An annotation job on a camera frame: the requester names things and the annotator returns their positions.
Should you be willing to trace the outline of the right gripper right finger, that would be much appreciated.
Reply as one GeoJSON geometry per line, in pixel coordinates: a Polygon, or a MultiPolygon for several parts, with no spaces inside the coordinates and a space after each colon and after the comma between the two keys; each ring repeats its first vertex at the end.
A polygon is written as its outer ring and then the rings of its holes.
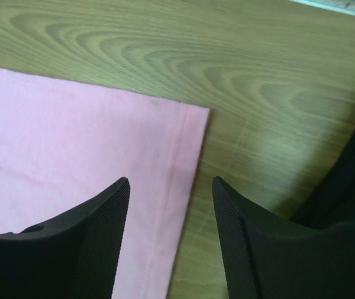
{"type": "Polygon", "coordinates": [[[230,298],[355,298],[355,222],[311,229],[212,182],[230,298]]]}

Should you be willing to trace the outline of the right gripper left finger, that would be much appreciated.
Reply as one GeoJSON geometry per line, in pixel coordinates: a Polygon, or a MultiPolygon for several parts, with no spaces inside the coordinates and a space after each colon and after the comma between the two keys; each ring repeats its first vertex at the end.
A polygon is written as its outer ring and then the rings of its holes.
{"type": "Polygon", "coordinates": [[[129,200],[120,178],[47,221],[0,234],[0,298],[110,298],[129,200]]]}

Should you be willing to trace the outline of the light pink t shirt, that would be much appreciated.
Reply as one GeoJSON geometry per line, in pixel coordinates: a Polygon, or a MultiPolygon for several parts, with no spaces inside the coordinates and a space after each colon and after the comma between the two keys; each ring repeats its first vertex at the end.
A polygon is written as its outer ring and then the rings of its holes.
{"type": "Polygon", "coordinates": [[[210,111],[0,69],[0,234],[128,178],[113,298],[165,298],[210,111]]]}

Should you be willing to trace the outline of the aluminium frame rail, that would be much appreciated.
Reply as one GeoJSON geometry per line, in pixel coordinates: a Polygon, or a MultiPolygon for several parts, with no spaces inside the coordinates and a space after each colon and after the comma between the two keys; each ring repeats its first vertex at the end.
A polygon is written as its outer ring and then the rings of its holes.
{"type": "Polygon", "coordinates": [[[300,4],[355,16],[355,0],[291,0],[300,4]]]}

